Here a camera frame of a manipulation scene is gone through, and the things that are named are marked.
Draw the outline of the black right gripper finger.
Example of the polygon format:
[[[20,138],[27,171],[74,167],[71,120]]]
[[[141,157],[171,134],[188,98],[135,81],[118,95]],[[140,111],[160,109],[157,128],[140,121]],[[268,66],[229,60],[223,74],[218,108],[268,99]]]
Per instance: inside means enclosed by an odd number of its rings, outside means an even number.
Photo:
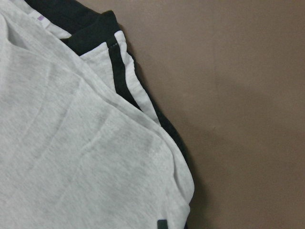
[[[157,221],[157,229],[168,229],[168,223],[166,219],[160,219]]]

